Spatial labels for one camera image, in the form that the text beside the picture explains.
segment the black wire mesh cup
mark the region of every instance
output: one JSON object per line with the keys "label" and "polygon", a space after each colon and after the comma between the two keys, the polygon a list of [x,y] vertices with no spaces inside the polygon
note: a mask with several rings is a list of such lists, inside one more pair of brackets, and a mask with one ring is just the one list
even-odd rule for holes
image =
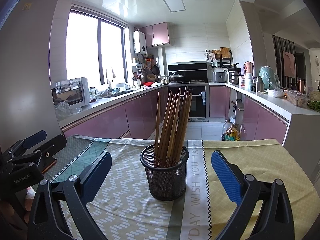
{"label": "black wire mesh cup", "polygon": [[183,146],[177,165],[170,168],[155,168],[155,145],[150,145],[142,151],[140,161],[145,167],[150,193],[154,198],[171,201],[185,192],[188,158],[189,152]]}

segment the microwave oven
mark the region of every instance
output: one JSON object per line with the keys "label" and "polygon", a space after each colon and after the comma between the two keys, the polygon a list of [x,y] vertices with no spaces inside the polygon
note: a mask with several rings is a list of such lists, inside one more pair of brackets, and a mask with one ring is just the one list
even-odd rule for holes
{"label": "microwave oven", "polygon": [[73,109],[90,103],[88,80],[85,77],[51,82],[51,92],[55,105],[65,101]]}

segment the white countertop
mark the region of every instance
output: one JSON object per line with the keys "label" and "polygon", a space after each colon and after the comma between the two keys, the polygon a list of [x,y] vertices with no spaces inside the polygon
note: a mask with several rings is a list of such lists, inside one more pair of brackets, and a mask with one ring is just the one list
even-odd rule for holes
{"label": "white countertop", "polygon": [[97,101],[92,102],[86,106],[82,107],[82,112],[80,112],[79,114],[75,114],[72,116],[67,117],[66,119],[63,119],[61,121],[59,121],[59,126],[65,127],[68,124],[71,124],[81,118],[84,118],[90,114],[93,114],[97,111],[100,111],[102,109],[105,109],[106,107],[110,107],[113,106],[115,104],[121,103],[122,101],[128,100],[130,98],[133,97],[137,97],[139,95],[142,95],[146,92],[150,92],[152,90],[155,89],[159,89],[161,87],[163,87],[163,84],[160,84],[158,86],[150,86],[150,87],[145,87],[144,89],[135,89],[130,93],[124,94],[124,95],[120,95],[117,97],[111,97],[111,98],[101,98],[101,99],[97,99]]}
{"label": "white countertop", "polygon": [[302,115],[320,115],[317,111],[311,110],[309,108],[301,108],[294,106],[290,102],[286,100],[286,98],[275,98],[270,97],[267,94],[258,93],[247,91],[243,88],[239,88],[238,85],[232,85],[229,83],[209,83],[210,86],[227,86],[234,90],[237,90],[244,95],[258,101],[262,105],[270,108],[277,114],[283,116],[285,119],[290,120],[293,114],[302,114]]}

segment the ceiling light panel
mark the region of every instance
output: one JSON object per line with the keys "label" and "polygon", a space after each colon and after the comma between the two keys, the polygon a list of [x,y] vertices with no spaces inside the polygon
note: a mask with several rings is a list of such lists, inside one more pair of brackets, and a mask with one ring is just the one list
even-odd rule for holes
{"label": "ceiling light panel", "polygon": [[182,0],[163,0],[170,12],[185,11],[186,8]]}

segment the table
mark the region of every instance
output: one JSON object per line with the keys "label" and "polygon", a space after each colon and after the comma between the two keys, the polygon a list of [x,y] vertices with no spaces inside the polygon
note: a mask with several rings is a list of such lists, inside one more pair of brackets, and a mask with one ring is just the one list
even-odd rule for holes
{"label": "table", "polygon": [[[108,239],[214,239],[227,223],[236,204],[231,202],[211,167],[211,154],[220,149],[230,163],[257,180],[281,178],[292,206],[295,239],[300,240],[320,212],[320,199],[312,183],[291,155],[274,139],[260,141],[188,140],[187,189],[175,201],[154,199],[148,190],[141,151],[151,140],[67,138],[56,154],[57,164],[47,173],[50,181],[79,174],[100,155],[112,155],[112,168],[95,200],[87,204],[93,219]],[[249,237],[260,211],[256,205],[242,239]],[[62,202],[67,223],[81,239],[68,207]]]}

